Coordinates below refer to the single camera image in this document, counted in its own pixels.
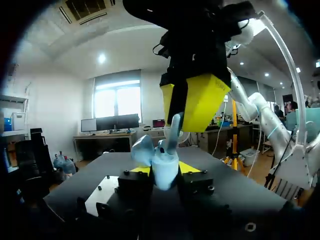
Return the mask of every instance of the yellow tripod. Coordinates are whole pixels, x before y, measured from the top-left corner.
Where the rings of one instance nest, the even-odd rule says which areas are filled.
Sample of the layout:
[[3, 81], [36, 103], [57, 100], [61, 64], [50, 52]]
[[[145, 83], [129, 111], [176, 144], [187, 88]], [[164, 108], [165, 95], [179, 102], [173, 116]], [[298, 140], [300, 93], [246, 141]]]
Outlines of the yellow tripod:
[[232, 115], [233, 115], [233, 140], [232, 140], [232, 155], [227, 156], [225, 160], [223, 161], [225, 164], [229, 163], [230, 160], [231, 162], [231, 167], [234, 170], [238, 170], [238, 164], [240, 165], [241, 172], [246, 175], [245, 172], [245, 167], [239, 158], [239, 153], [237, 150], [238, 146], [238, 127], [237, 127], [237, 109], [236, 109], [236, 101], [232, 100]]

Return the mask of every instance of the computer monitor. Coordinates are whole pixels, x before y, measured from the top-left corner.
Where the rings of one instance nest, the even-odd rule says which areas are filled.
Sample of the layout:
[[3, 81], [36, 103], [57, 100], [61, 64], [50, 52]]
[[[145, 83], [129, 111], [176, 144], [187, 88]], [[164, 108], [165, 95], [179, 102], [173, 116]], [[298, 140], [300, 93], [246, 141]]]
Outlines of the computer monitor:
[[96, 118], [97, 131], [111, 130], [115, 128], [115, 125], [117, 125], [116, 116], [106, 116], [106, 117]]
[[130, 129], [139, 127], [139, 116], [138, 114], [128, 114], [117, 116], [117, 129]]
[[164, 128], [166, 121], [164, 119], [152, 120], [152, 125], [154, 128]]
[[81, 120], [81, 132], [97, 131], [96, 118]]

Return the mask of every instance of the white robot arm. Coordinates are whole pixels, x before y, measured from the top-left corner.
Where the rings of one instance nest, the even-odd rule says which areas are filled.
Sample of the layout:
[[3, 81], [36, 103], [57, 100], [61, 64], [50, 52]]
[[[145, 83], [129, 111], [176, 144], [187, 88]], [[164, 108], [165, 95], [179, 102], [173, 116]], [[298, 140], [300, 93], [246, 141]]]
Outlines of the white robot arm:
[[239, 112], [248, 122], [255, 118], [259, 120], [261, 129], [273, 147], [275, 167], [270, 174], [280, 179], [276, 191], [282, 197], [292, 199], [299, 188], [311, 187], [313, 177], [320, 168], [320, 135], [309, 144], [294, 143], [264, 97], [258, 92], [247, 97], [238, 78], [229, 71], [232, 79], [229, 94], [237, 102]]

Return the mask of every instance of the ceiling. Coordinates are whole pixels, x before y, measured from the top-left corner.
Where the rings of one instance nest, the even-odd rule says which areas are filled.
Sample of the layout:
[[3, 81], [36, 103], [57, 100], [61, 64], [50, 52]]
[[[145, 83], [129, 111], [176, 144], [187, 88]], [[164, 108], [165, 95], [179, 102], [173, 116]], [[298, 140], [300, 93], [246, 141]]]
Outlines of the ceiling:
[[[225, 0], [226, 4], [235, 2], [241, 1]], [[309, 85], [316, 57], [303, 28], [290, 16], [286, 6], [280, 4], [281, 1], [251, 2], [257, 12], [263, 10], [274, 23], [301, 69], [299, 75], [303, 85]], [[42, 55], [45, 55], [81, 79], [132, 69], [164, 71], [169, 61], [154, 55], [152, 48], [165, 32], [163, 28], [129, 15], [121, 0], [116, 0], [107, 15], [81, 26], [70, 25], [56, 5], [51, 5], [26, 32], [24, 44], [18, 51], [18, 63], [22, 60], [29, 62], [31, 58], [28, 56], [37, 49], [43, 53], [39, 53], [38, 61], [42, 61]], [[100, 54], [106, 56], [103, 64], [97, 61]], [[274, 88], [280, 88], [280, 82], [286, 88], [292, 83], [287, 64], [266, 29], [248, 46], [241, 46], [238, 54], [228, 59], [228, 66], [236, 75]]]

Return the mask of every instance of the white cable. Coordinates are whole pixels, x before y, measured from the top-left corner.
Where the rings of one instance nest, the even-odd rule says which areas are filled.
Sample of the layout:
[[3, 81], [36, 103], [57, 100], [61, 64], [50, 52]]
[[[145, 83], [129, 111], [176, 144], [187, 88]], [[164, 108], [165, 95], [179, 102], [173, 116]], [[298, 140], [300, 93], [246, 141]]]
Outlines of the white cable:
[[248, 175], [246, 176], [247, 178], [249, 177], [249, 175], [250, 175], [250, 173], [251, 173], [251, 170], [252, 170], [252, 168], [254, 167], [254, 164], [255, 164], [255, 162], [256, 162], [256, 160], [257, 160], [257, 157], [258, 157], [258, 153], [259, 153], [258, 151], [259, 151], [260, 142], [261, 142], [261, 135], [262, 135], [262, 129], [261, 129], [261, 125], [260, 125], [260, 135], [259, 135], [258, 148], [256, 149], [256, 154], [255, 154], [255, 157], [254, 157], [254, 161], [253, 161], [253, 163], [252, 163], [252, 165], [251, 165], [250, 171], [249, 171]]
[[219, 129], [219, 131], [218, 131], [218, 136], [216, 137], [215, 148], [214, 148], [214, 150], [213, 150], [212, 156], [215, 154], [215, 151], [216, 151], [217, 146], [218, 146], [219, 134], [220, 134], [220, 131], [221, 131], [222, 125], [224, 124], [224, 121], [225, 121], [226, 106], [227, 106], [227, 103], [225, 102], [225, 103], [224, 103], [224, 109], [223, 109], [222, 123], [221, 123], [220, 129]]

